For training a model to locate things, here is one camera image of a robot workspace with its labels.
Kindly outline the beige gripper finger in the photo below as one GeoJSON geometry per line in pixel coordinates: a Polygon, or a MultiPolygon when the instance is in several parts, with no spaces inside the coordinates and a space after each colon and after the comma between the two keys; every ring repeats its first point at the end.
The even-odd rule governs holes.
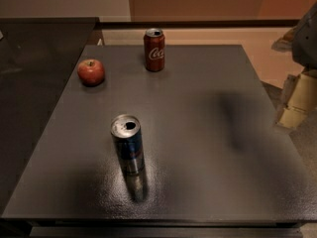
{"type": "Polygon", "coordinates": [[[296,28],[293,27],[287,31],[282,37],[276,40],[271,48],[277,52],[290,52],[292,50],[292,42],[294,40],[296,28]]]}
{"type": "Polygon", "coordinates": [[[289,75],[284,82],[276,124],[296,129],[317,107],[317,77],[309,72],[289,75]]]}

